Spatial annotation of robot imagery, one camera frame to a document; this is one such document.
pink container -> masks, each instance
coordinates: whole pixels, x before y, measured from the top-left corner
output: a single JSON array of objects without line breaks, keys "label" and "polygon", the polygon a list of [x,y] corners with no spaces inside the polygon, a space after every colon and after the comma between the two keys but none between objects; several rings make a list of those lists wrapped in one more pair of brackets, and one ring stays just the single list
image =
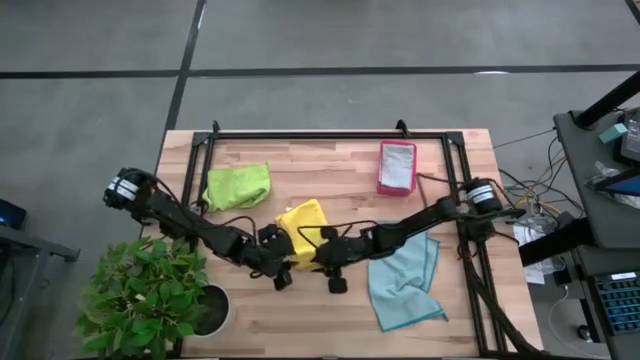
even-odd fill
[{"label": "pink container", "polygon": [[[380,183],[382,179],[382,148],[385,144],[388,145],[403,145],[403,146],[412,146],[413,147],[413,171],[411,172],[411,188],[410,189],[399,189],[393,187],[386,187]],[[406,142],[406,141],[396,141],[396,140],[383,140],[380,142],[380,160],[378,161],[378,193],[390,196],[407,196],[416,189],[416,158],[418,157],[418,149],[416,148],[416,144]]]}]

gray floor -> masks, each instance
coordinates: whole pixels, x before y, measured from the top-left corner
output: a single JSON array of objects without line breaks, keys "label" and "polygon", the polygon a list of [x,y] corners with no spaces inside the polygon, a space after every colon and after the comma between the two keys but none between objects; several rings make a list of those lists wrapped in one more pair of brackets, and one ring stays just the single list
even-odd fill
[{"label": "gray floor", "polygon": [[[195,0],[0,0],[0,71],[179,67]],[[640,26],[622,0],[210,0],[193,68],[288,66],[577,65],[640,63]],[[550,129],[625,72],[191,79],[178,129],[489,128],[494,144]],[[0,197],[30,212],[29,231],[82,248],[54,261],[36,306],[25,357],[79,356],[76,301],[106,244],[139,227],[102,205],[122,166],[153,170],[175,80],[0,80]],[[639,104],[633,99],[630,104]],[[496,151],[500,167],[537,178],[553,136]],[[556,186],[577,198],[565,167]],[[547,326],[563,293],[531,287],[545,348],[580,355]],[[577,340],[575,300],[554,324]]]}]

wooden tabletop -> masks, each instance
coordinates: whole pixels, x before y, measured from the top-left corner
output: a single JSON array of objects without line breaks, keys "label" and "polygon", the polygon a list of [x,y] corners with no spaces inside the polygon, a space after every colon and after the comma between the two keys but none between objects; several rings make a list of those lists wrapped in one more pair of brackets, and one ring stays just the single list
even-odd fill
[{"label": "wooden tabletop", "polygon": [[[472,176],[500,182],[488,130],[464,133]],[[157,175],[178,195],[182,187],[193,131],[169,131]],[[439,140],[411,140],[418,148],[417,170],[446,178]],[[220,223],[238,215],[253,217],[258,227],[311,198],[318,199],[329,223],[356,220],[399,220],[423,208],[418,191],[408,197],[376,193],[379,140],[217,140],[212,167],[268,163],[271,194],[253,209],[207,215]],[[192,195],[195,199],[203,153],[199,156]],[[449,194],[448,185],[429,180],[429,204]],[[241,221],[234,224],[249,230]],[[507,227],[502,231],[510,232]],[[426,320],[382,333],[367,290],[367,262],[344,269],[349,291],[330,294],[327,278],[293,271],[293,284],[276,292],[268,278],[250,279],[250,270],[208,258],[212,282],[230,295],[233,322],[212,338],[185,339],[183,356],[211,357],[427,357],[473,356],[477,347],[462,264],[457,260],[455,226],[430,231],[440,241],[440,256],[430,295],[445,309],[449,322]],[[487,243],[498,301],[527,340],[541,349],[540,334],[525,282],[518,249],[495,237]],[[483,308],[487,337],[495,349],[488,311]]]}]

green cloth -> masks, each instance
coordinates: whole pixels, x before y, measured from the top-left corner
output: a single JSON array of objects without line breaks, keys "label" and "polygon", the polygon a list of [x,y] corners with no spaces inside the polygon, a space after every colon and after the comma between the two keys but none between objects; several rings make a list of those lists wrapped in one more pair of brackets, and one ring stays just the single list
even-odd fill
[{"label": "green cloth", "polygon": [[207,174],[207,189],[202,199],[209,211],[247,209],[269,196],[271,177],[267,164],[242,168],[214,169]]}]

keyboard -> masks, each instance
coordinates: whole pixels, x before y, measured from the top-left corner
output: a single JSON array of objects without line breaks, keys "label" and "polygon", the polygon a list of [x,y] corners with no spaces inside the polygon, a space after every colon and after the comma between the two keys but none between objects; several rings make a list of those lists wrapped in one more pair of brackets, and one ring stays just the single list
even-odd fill
[{"label": "keyboard", "polygon": [[640,271],[594,276],[612,335],[640,333]]}]

